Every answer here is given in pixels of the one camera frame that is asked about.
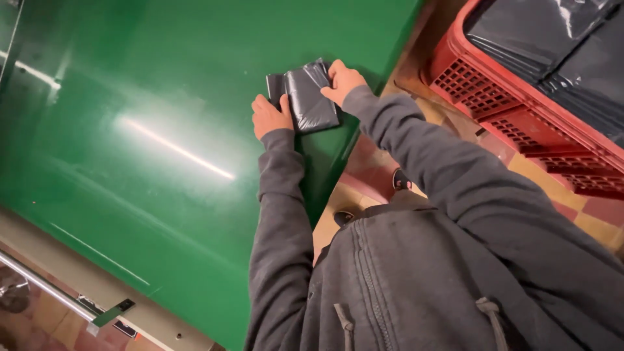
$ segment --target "hoodie sleeve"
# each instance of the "hoodie sleeve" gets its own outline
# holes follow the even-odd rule
[[[528,294],[554,294],[591,319],[624,325],[624,266],[559,214],[538,185],[480,146],[425,122],[409,96],[380,99],[360,86],[343,110],[360,119],[362,132],[434,206],[497,256]]]
[[[312,228],[299,183],[303,156],[295,151],[295,132],[266,133],[260,168],[260,219],[251,250],[251,320],[245,350],[277,350],[297,329],[305,312],[312,273]]]

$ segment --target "person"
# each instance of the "person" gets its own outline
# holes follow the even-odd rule
[[[493,154],[378,98],[341,61],[324,96],[428,201],[370,208],[313,267],[288,98],[251,105],[266,152],[245,350],[624,350],[624,265]]]

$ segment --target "shoe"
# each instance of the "shoe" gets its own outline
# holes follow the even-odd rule
[[[345,210],[338,211],[334,213],[334,222],[342,228],[347,223],[349,223],[353,219],[353,217],[355,217],[355,215],[351,212]]]
[[[412,182],[405,176],[403,170],[397,168],[392,175],[392,187],[394,190],[412,190]]]

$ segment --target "red plastic crate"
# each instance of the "red plastic crate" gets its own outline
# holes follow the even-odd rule
[[[624,200],[624,150],[472,45],[469,0],[434,50],[421,79],[580,195]]]

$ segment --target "folded trash bag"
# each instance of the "folded trash bag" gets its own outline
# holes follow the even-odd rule
[[[621,0],[486,0],[466,37],[530,84],[552,72]]]
[[[336,105],[321,94],[329,86],[329,65],[318,59],[302,68],[266,77],[269,101],[280,109],[280,97],[288,94],[295,132],[322,131],[340,125]]]
[[[624,14],[592,33],[541,86],[553,101],[624,147]]]

